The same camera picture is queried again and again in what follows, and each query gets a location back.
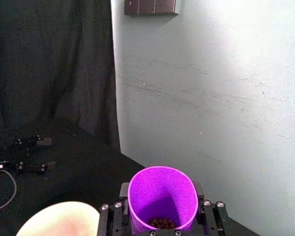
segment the blurry object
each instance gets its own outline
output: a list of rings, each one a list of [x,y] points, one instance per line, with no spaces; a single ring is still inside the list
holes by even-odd
[[[34,215],[16,236],[95,236],[98,221],[98,211],[88,204],[58,203]]]

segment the fabric backdrop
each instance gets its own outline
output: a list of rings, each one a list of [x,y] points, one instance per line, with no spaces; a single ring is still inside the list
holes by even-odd
[[[0,130],[52,117],[119,149],[109,0],[0,0]]]

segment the wall-mounted box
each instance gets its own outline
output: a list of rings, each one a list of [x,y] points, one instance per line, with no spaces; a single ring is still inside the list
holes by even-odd
[[[177,15],[181,0],[125,0],[125,15]]]

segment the cup rim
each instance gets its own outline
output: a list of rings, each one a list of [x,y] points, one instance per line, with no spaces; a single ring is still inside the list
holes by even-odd
[[[129,183],[129,187],[128,187],[128,204],[129,204],[129,208],[130,208],[130,212],[133,214],[133,216],[136,218],[136,220],[138,220],[142,225],[144,225],[145,227],[149,228],[149,229],[152,229],[152,230],[158,230],[158,228],[155,228],[151,225],[148,225],[147,223],[145,223],[144,221],[142,221],[138,216],[137,214],[134,212],[133,208],[132,208],[132,204],[131,204],[131,200],[130,200],[130,189],[131,189],[131,185],[133,183],[133,180],[135,179],[135,177],[137,175],[139,175],[140,173],[148,170],[148,169],[157,169],[157,168],[162,168],[162,169],[170,169],[170,170],[174,170],[180,174],[182,174],[183,176],[185,176],[187,178],[187,180],[190,182],[191,186],[193,186],[193,193],[195,195],[195,198],[197,199],[196,200],[196,206],[195,206],[195,211],[194,213],[192,214],[192,217],[190,217],[190,219],[184,223],[183,225],[175,228],[175,229],[183,229],[184,227],[188,226],[195,218],[196,214],[197,214],[197,211],[198,211],[198,206],[199,206],[199,203],[198,203],[198,194],[197,194],[197,191],[196,191],[196,188],[192,182],[192,180],[189,178],[189,176],[187,176],[184,172],[180,171],[180,170],[177,170],[173,167],[168,167],[168,166],[151,166],[151,167],[147,167],[147,168],[144,168],[143,170],[140,170],[139,172],[137,172],[131,179],[130,183]]]

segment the black table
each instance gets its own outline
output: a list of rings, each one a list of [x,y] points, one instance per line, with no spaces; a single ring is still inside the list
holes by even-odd
[[[3,229],[0,236],[16,235],[34,214],[59,202],[80,201],[99,210],[103,203],[118,200],[121,184],[129,182],[144,168],[64,119],[21,129],[23,137],[37,134],[52,137],[53,145],[32,153],[28,161],[32,164],[56,161],[57,166],[43,176],[18,176],[11,172],[18,190],[14,200],[0,210],[0,228]],[[6,198],[13,193],[12,187],[6,184],[5,191],[9,192]],[[257,236],[231,221],[235,236]]]

